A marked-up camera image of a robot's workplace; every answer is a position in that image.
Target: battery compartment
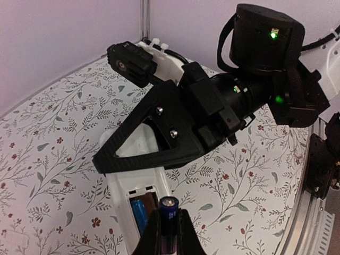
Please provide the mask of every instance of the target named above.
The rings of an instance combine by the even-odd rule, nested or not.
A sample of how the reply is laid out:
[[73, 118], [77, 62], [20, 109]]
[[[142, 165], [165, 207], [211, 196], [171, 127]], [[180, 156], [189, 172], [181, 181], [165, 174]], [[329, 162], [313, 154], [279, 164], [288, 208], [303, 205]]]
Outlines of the battery compartment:
[[155, 187], [148, 186], [143, 189], [129, 191], [129, 202], [135, 224], [141, 235], [146, 227], [149, 215], [158, 209], [158, 197]]

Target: tablecloth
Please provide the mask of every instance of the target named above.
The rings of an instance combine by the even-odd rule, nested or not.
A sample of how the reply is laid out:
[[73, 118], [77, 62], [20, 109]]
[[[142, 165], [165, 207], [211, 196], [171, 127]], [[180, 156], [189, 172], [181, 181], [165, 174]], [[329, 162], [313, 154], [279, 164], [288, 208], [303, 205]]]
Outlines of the tablecloth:
[[[91, 159], [149, 88], [103, 58], [0, 119], [0, 255], [126, 254]], [[292, 211], [308, 130], [277, 126], [267, 106], [256, 117], [236, 146], [167, 171], [208, 255], [274, 254]]]

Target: blue battery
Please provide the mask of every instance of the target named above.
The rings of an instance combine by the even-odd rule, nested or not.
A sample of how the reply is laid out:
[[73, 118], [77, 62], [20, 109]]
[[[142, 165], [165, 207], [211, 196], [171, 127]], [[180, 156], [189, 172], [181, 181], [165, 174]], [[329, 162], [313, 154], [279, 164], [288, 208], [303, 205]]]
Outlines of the blue battery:
[[137, 223], [139, 234], [142, 235], [148, 222], [147, 210], [141, 199], [132, 200], [130, 201], [130, 204], [131, 204], [134, 218]]
[[160, 226], [161, 226], [161, 251], [162, 254], [176, 252], [177, 215], [179, 201], [175, 197], [163, 197], [159, 201]]

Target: black cable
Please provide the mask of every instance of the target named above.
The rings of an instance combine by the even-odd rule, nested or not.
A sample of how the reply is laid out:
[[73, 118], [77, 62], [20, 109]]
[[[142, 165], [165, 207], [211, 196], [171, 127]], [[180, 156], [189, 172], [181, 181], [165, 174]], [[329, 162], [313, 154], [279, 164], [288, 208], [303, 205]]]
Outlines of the black cable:
[[[340, 33], [340, 25], [334, 30], [337, 34]], [[329, 41], [331, 41], [333, 38], [335, 38], [335, 35], [333, 33], [330, 33], [329, 35], [323, 37], [322, 39], [312, 42], [311, 44], [302, 46], [301, 51], [304, 52], [305, 50], [310, 50], [310, 49], [315, 49], [318, 48], [326, 43], [328, 43]]]
[[[146, 43], [147, 45], [150, 45], [150, 44], [151, 44], [151, 41], [150, 41], [149, 39], [147, 39], [147, 38], [143, 38], [142, 41], [143, 41], [144, 43]], [[161, 50], [161, 47], [160, 47], [159, 45], [154, 45], [153, 47], [154, 47], [155, 49], [157, 49], [157, 50]], [[174, 52], [174, 51], [172, 51], [172, 50], [170, 50], [170, 49], [166, 49], [166, 50], [164, 51], [164, 53], [166, 53], [166, 54], [168, 54], [168, 55], [170, 55], [170, 56], [173, 56], [173, 57], [177, 58], [178, 60], [182, 61], [183, 64], [188, 64], [188, 63], [189, 63], [188, 60], [186, 60], [185, 57], [183, 57], [182, 55], [180, 55], [180, 54], [178, 54], [177, 52]]]

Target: vertical post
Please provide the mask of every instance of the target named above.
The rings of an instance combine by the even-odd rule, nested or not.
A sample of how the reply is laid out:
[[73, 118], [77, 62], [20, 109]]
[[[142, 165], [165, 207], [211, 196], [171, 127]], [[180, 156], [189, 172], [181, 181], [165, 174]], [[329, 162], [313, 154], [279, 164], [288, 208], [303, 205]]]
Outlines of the vertical post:
[[150, 37], [150, 0], [140, 1], [140, 39]]

